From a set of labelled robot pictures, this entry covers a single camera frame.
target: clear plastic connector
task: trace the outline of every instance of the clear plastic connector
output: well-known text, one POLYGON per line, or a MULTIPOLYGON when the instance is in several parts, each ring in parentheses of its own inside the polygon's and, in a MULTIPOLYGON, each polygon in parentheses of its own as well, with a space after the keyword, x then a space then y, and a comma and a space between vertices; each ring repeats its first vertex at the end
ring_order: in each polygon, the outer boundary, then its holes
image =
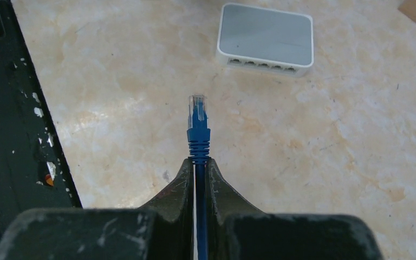
POLYGON ((196 126, 196 123, 204 122, 208 126, 208 117, 206 116, 206 97, 204 95, 189 96, 189 119, 188 128, 196 126))

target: blue ethernet cable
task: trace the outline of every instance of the blue ethernet cable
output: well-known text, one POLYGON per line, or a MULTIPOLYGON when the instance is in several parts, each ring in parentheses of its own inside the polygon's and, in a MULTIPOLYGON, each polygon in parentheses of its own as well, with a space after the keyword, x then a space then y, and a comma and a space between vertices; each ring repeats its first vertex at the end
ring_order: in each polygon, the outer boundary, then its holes
POLYGON ((208 259, 208 242, 206 239, 205 165, 210 152, 210 129, 208 128, 205 102, 206 97, 203 95, 193 95, 189 97, 189 119, 187 129, 190 158, 195 165, 198 260, 208 259))

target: gray top panel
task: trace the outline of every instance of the gray top panel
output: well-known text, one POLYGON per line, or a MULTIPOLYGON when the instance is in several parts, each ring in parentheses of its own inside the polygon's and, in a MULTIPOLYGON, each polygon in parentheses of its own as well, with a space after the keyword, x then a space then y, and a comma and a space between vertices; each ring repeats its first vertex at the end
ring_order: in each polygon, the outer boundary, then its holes
POLYGON ((305 16, 228 4, 219 48, 232 55, 306 66, 312 63, 311 30, 305 16))

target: marble surface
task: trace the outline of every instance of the marble surface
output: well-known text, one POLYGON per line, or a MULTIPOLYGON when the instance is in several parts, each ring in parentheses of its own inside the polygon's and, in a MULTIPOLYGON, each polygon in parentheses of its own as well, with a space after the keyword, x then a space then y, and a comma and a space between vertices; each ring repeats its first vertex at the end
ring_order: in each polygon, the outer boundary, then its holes
POLYGON ((202 93, 210 154, 246 199, 356 215, 386 259, 416 259, 416 24, 400 1, 240 1, 313 16, 299 79, 216 64, 225 2, 13 0, 83 205, 163 188, 202 93))

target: port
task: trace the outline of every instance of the port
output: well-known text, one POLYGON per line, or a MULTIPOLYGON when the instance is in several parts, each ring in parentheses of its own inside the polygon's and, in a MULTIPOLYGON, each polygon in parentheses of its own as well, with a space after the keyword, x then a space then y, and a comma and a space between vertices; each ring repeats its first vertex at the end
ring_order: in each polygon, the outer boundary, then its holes
POLYGON ((237 58, 231 58, 229 60, 229 64, 240 65, 240 64, 242 64, 242 62, 239 59, 237 59, 237 58))
POLYGON ((289 67, 289 68, 285 68, 284 69, 285 72, 291 72, 291 73, 296 73, 296 69, 289 67))

